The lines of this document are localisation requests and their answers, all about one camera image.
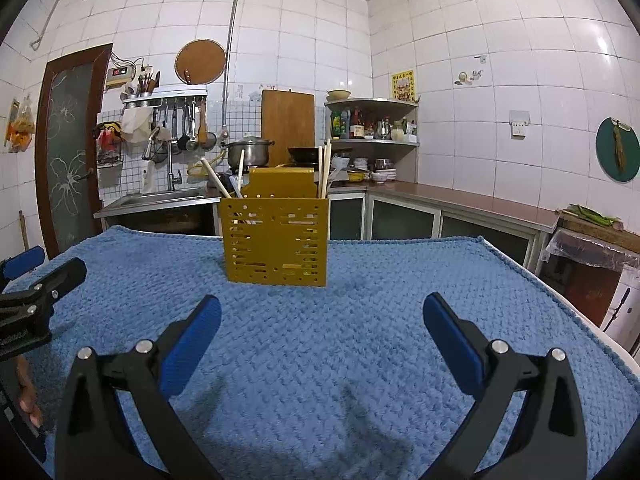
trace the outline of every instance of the plastic wrap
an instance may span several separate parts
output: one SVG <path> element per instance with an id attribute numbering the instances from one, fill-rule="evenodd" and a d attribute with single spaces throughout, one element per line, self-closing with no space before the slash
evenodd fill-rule
<path id="1" fill-rule="evenodd" d="M 579 264 L 623 272 L 626 270 L 640 280 L 640 254 L 588 235 L 559 228 L 549 240 L 540 257 L 562 256 Z"/>

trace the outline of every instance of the cabinet door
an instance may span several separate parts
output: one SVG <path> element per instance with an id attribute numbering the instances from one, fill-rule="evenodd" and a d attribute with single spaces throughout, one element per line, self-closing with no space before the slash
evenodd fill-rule
<path id="1" fill-rule="evenodd" d="M 529 246 L 529 240 L 526 238 L 443 215 L 440 237 L 447 236 L 481 236 L 521 265 L 524 265 Z"/>
<path id="2" fill-rule="evenodd" d="M 331 200 L 329 240 L 362 240 L 362 198 Z"/>
<path id="3" fill-rule="evenodd" d="M 433 236 L 435 214 L 410 207 L 373 201 L 372 240 L 415 240 Z"/>

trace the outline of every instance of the blue gripper pad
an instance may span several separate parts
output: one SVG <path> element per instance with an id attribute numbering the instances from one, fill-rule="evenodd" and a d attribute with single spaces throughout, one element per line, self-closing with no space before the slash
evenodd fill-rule
<path id="1" fill-rule="evenodd" d="M 2 274 L 7 280 L 15 280 L 44 263 L 44 249 L 35 246 L 5 261 Z"/>
<path id="2" fill-rule="evenodd" d="M 207 296 L 190 316 L 190 324 L 162 361 L 159 389 L 165 399 L 182 393 L 218 332 L 221 319 L 222 307 L 214 296 Z"/>
<path id="3" fill-rule="evenodd" d="M 484 363 L 439 294 L 424 300 L 424 325 L 436 343 L 460 390 L 479 399 L 484 392 Z"/>

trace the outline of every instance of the metal screw head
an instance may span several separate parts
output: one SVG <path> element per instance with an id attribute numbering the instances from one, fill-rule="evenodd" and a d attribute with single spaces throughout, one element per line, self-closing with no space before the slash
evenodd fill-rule
<path id="1" fill-rule="evenodd" d="M 491 349 L 497 354 L 506 354 L 507 350 L 509 350 L 509 345 L 502 341 L 501 339 L 496 339 L 493 343 L 491 343 Z"/>
<path id="2" fill-rule="evenodd" d="M 136 352 L 139 354 L 148 354 L 151 352 L 151 349 L 154 347 L 154 344 L 149 341 L 149 339 L 143 339 L 142 341 L 138 341 L 136 343 Z"/>
<path id="3" fill-rule="evenodd" d="M 556 361 L 564 361 L 566 359 L 566 354 L 564 353 L 563 350 L 559 348 L 554 348 L 551 351 L 551 357 Z"/>
<path id="4" fill-rule="evenodd" d="M 91 351 L 91 349 L 88 346 L 83 346 L 81 349 L 78 350 L 78 358 L 79 359 L 88 359 L 89 357 L 91 357 L 91 354 L 93 352 Z"/>

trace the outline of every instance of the cooking pot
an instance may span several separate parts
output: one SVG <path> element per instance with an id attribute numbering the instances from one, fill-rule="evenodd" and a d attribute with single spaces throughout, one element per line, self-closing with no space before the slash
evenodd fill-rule
<path id="1" fill-rule="evenodd" d="M 269 146 L 275 144 L 273 140 L 260 137 L 243 137 L 226 146 L 228 155 L 226 160 L 232 170 L 240 167 L 240 155 L 244 150 L 244 167 L 266 166 L 269 163 Z"/>

